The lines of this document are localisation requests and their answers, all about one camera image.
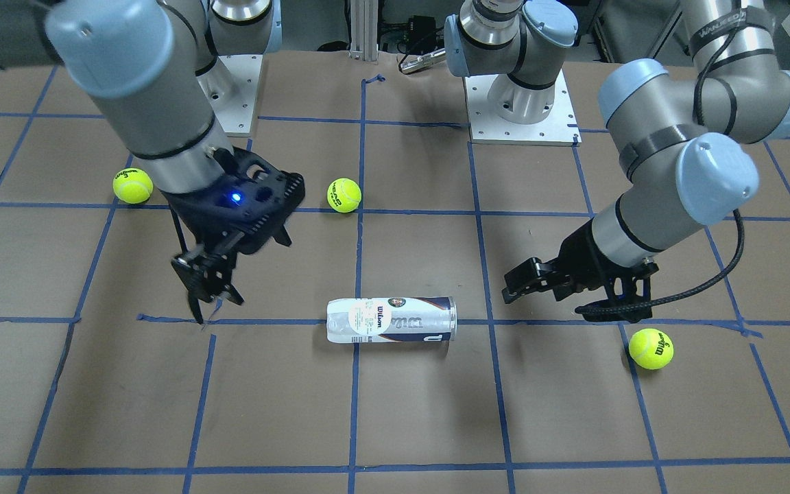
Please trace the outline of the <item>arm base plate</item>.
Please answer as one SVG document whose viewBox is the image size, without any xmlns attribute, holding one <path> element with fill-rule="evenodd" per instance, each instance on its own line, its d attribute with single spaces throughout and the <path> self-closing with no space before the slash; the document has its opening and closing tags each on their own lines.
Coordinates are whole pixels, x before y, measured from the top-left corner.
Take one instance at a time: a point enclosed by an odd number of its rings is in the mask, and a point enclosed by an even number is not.
<svg viewBox="0 0 790 494">
<path fill-rule="evenodd" d="M 219 59 L 226 83 L 211 98 L 217 120 L 229 137 L 251 137 L 257 116 L 263 54 L 233 54 Z"/>
<path fill-rule="evenodd" d="M 507 75 L 463 79 L 470 140 L 495 145 L 577 146 L 582 138 L 564 72 L 552 87 L 530 90 Z"/>
</svg>

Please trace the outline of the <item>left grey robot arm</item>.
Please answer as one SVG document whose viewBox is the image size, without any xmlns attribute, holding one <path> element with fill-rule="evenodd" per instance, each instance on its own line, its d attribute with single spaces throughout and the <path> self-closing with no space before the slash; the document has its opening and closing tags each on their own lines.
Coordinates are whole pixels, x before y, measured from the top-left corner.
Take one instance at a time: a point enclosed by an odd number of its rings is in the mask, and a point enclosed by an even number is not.
<svg viewBox="0 0 790 494">
<path fill-rule="evenodd" d="M 603 288 L 577 307 L 589 322 L 639 322 L 655 306 L 702 293 L 734 270 L 744 250 L 740 207 L 758 191 L 744 144 L 790 135 L 790 71 L 775 56 L 774 17 L 761 1 L 683 1 L 696 81 L 660 62 L 631 60 L 602 82 L 598 106 L 630 190 L 562 241 L 558 256 L 511 269 L 502 297 L 552 291 L 564 300 Z M 544 118 L 577 19 L 558 1 L 465 1 L 444 24 L 449 71 L 495 75 L 496 113 L 518 124 Z M 653 299 L 654 257 L 733 215 L 737 247 L 718 275 Z"/>
</svg>

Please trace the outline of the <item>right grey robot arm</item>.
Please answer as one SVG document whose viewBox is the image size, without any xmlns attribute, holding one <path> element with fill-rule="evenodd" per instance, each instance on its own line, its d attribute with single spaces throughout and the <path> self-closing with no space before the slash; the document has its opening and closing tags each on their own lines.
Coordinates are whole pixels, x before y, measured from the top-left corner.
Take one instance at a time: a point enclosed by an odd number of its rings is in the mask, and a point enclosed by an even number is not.
<svg viewBox="0 0 790 494">
<path fill-rule="evenodd" d="M 224 56 L 281 38 L 277 1 L 0 1 L 0 70 L 62 65 L 194 235 L 171 265 L 197 323 L 200 303 L 243 303 L 238 255 L 291 245 L 304 177 L 233 146 L 213 104 L 235 93 Z"/>
</svg>

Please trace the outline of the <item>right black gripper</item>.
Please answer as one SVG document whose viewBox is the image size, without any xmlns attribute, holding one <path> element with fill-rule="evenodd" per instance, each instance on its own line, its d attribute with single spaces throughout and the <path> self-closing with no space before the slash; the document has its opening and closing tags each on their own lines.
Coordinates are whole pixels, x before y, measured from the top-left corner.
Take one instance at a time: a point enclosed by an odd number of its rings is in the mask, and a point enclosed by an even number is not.
<svg viewBox="0 0 790 494">
<path fill-rule="evenodd" d="M 206 188 L 163 194 L 194 234 L 195 242 L 207 251 L 227 235 L 243 233 L 233 249 L 217 247 L 217 253 L 190 250 L 171 259 L 173 271 L 184 284 L 189 311 L 199 325 L 204 324 L 200 303 L 223 298 L 244 304 L 244 297 L 232 283 L 239 253 L 252 255 L 270 239 L 291 245 L 285 222 L 305 197 L 303 175 L 280 171 L 259 154 L 239 148 L 218 149 L 213 160 L 222 175 Z"/>
</svg>

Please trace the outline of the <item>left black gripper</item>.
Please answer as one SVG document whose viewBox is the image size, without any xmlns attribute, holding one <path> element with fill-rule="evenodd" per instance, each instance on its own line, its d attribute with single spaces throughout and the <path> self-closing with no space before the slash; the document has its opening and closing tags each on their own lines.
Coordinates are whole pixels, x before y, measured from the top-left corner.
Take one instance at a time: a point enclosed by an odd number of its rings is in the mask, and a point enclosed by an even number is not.
<svg viewBox="0 0 790 494">
<path fill-rule="evenodd" d="M 584 290 L 605 289 L 606 299 L 583 306 L 584 309 L 608 309 L 618 312 L 583 313 L 588 322 L 639 322 L 652 317 L 652 307 L 634 307 L 650 301 L 651 275 L 659 270 L 654 261 L 640 262 L 633 267 L 619 266 L 604 256 L 593 240 L 590 222 L 570 234 L 560 246 L 555 259 L 542 262 L 530 257 L 503 276 L 505 304 L 532 293 L 553 290 L 555 300 L 562 301 Z"/>
</svg>

